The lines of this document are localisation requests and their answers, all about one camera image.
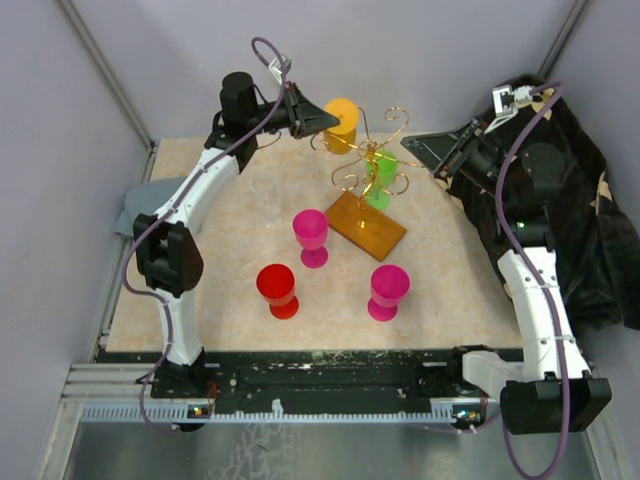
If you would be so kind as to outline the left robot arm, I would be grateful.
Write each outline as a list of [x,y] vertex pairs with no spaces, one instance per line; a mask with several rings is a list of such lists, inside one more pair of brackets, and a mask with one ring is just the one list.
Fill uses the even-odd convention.
[[222,190],[248,165],[257,135],[288,130],[296,139],[335,127],[339,119],[314,105],[298,86],[285,81],[273,102],[259,102],[246,72],[224,77],[221,109],[191,173],[152,214],[133,222],[136,266],[157,300],[165,342],[161,359],[146,379],[159,389],[189,397],[208,384],[204,347],[194,309],[194,291],[204,260],[194,235]]

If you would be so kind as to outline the clear wine glass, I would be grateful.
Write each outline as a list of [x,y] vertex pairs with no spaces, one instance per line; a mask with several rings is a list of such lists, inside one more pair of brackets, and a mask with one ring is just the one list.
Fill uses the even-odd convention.
[[266,228],[276,228],[280,223],[280,197],[274,181],[269,177],[258,176],[251,180],[257,210]]

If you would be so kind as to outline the grey cloth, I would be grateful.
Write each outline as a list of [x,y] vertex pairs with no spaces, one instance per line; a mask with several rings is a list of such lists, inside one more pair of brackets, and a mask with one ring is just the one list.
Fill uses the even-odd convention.
[[171,198],[183,180],[183,177],[154,180],[129,190],[112,232],[132,238],[135,218],[139,214],[152,215]]

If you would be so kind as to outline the orange plastic wine glass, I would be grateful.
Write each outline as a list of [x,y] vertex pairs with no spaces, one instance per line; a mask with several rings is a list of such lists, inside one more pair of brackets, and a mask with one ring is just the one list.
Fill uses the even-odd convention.
[[334,155],[347,154],[352,150],[356,140],[358,106],[347,98],[338,97],[325,105],[325,111],[339,120],[337,126],[324,132],[323,143],[326,149]]

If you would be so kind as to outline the magenta wine glass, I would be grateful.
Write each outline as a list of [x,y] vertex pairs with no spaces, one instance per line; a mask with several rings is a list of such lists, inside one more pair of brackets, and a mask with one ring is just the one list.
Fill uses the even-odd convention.
[[300,211],[293,219],[294,235],[302,251],[300,260],[310,269],[323,267],[329,258],[325,242],[328,238],[328,220],[325,214],[316,209]]
[[382,265],[371,275],[369,315],[378,322],[391,321],[411,286],[407,272],[397,265]]

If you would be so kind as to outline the magenta wine glass front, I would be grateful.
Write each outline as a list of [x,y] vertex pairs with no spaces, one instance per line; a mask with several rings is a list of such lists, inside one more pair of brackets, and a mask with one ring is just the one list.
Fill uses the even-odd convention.
[[397,265],[382,265],[371,275],[369,315],[378,322],[391,321],[411,286],[407,272]]

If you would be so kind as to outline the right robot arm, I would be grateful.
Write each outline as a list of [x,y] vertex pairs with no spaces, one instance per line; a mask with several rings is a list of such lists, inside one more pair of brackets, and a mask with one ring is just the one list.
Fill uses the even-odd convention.
[[524,140],[508,153],[496,133],[474,118],[449,132],[401,141],[435,178],[459,174],[497,203],[484,210],[479,229],[498,250],[496,268],[510,289],[523,363],[484,345],[457,347],[447,384],[461,396],[479,388],[497,399],[513,435],[581,432],[612,392],[577,345],[558,281],[549,208],[560,195],[567,156],[548,140]]

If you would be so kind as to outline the green plastic wine glass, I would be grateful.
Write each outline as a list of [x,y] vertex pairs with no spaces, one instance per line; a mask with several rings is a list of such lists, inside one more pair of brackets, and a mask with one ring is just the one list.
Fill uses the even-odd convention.
[[384,211],[391,202],[389,187],[397,173],[397,162],[396,156],[391,151],[381,149],[378,153],[381,154],[381,157],[375,157],[378,173],[366,201],[377,210]]

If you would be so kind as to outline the magenta wine glass rear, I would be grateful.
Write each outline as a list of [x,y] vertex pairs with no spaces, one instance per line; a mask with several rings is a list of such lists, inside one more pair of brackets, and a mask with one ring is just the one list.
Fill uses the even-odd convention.
[[316,209],[300,211],[293,219],[294,235],[302,251],[300,260],[310,269],[323,267],[329,258],[325,242],[328,238],[328,220],[325,214]]

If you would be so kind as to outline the black floral blanket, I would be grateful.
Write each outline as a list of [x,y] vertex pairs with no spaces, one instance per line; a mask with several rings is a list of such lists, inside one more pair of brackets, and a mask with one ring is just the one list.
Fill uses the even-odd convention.
[[557,273],[572,329],[639,327],[639,235],[609,190],[606,159],[565,100],[525,143],[547,141],[567,156],[563,187],[549,208]]

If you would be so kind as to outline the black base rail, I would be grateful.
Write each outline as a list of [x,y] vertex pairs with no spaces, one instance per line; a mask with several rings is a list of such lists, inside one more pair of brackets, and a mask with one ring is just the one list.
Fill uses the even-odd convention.
[[422,414],[438,398],[483,400],[457,371],[460,348],[204,352],[191,366],[163,363],[151,395],[205,399],[219,414]]

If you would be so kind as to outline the red plastic wine glass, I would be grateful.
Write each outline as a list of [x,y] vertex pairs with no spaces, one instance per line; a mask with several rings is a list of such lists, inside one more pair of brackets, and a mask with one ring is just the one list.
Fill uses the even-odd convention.
[[265,266],[256,278],[256,287],[275,318],[288,320],[298,312],[299,301],[295,295],[295,276],[286,265]]

